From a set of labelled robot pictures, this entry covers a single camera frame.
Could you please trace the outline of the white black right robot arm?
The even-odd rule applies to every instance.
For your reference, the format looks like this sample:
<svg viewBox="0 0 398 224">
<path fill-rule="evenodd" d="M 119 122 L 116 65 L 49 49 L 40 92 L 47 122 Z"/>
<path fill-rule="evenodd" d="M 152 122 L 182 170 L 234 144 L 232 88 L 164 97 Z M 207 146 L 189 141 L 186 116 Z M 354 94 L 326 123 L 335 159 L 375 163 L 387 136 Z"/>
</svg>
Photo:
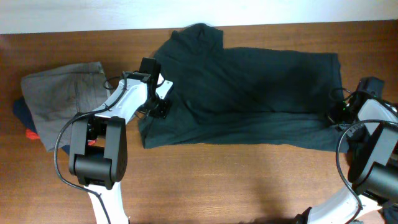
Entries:
<svg viewBox="0 0 398 224">
<path fill-rule="evenodd" d="M 327 118 L 342 132 L 335 162 L 344 186 L 292 223 L 359 223 L 367 213 L 397 207 L 397 105 L 382 99 L 383 87 L 383 80 L 366 77 L 335 99 Z"/>
</svg>

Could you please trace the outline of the dark green t-shirt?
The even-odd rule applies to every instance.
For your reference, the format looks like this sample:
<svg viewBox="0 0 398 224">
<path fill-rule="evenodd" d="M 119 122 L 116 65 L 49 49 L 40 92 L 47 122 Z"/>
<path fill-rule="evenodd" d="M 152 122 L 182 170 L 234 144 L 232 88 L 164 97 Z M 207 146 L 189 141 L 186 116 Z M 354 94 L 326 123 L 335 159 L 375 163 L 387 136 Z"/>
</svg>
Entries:
<svg viewBox="0 0 398 224">
<path fill-rule="evenodd" d="M 341 98 L 337 54 L 223 45 L 205 24 L 175 31 L 154 55 L 173 83 L 166 118 L 139 122 L 146 149 L 175 144 L 289 144 L 334 151 L 326 113 Z"/>
</svg>

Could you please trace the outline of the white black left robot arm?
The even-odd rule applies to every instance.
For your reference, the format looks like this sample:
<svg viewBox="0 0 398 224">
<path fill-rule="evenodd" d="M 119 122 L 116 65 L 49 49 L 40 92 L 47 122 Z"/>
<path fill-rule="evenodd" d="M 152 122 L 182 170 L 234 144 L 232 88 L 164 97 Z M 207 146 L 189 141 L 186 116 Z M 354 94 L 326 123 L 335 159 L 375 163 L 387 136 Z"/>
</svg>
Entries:
<svg viewBox="0 0 398 224">
<path fill-rule="evenodd" d="M 121 194 L 127 169 L 126 126 L 137 112 L 167 116 L 173 83 L 160 71 L 156 59 L 143 58 L 138 71 L 123 72 L 102 105 L 72 122 L 68 169 L 90 196 L 97 223 L 129 223 Z"/>
</svg>

